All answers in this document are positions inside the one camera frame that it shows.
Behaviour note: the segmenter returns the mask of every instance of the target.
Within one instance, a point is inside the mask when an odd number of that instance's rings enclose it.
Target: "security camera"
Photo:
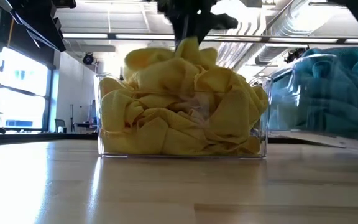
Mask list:
[[[85,53],[85,57],[84,57],[84,59],[82,60],[82,62],[83,62],[85,65],[92,65],[92,64],[96,63],[96,60],[95,60],[94,57],[93,57],[93,52],[87,52],[87,53]]]

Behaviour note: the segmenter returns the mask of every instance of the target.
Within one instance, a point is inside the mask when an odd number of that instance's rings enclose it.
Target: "chair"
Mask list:
[[[66,122],[62,119],[55,119],[55,132],[57,133],[57,130],[59,127],[66,127]]]

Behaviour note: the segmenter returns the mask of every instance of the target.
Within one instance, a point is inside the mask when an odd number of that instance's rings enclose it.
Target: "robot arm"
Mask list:
[[[227,14],[214,15],[211,8],[218,0],[155,0],[157,10],[169,19],[175,45],[187,37],[197,36],[201,43],[211,29],[233,29],[238,21]]]
[[[55,18],[57,8],[74,8],[75,0],[6,0],[12,7],[10,13],[15,21],[24,25],[37,46],[47,45],[61,52],[63,44],[62,27]]]

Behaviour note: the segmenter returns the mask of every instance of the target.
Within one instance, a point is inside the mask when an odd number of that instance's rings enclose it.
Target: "wall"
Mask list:
[[[49,131],[55,131],[55,119],[66,122],[70,132],[70,105],[74,105],[75,123],[87,121],[90,104],[94,100],[93,71],[63,52],[55,52],[55,66],[52,78],[52,97]]]

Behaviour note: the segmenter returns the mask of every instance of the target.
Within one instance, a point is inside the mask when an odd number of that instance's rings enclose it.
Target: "window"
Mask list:
[[[3,70],[0,84],[45,96],[48,80],[48,67],[45,65],[4,48],[0,53],[0,67]]]
[[[0,89],[0,127],[42,128],[45,99]]]
[[[0,53],[0,127],[46,129],[50,71],[41,63],[3,48]]]

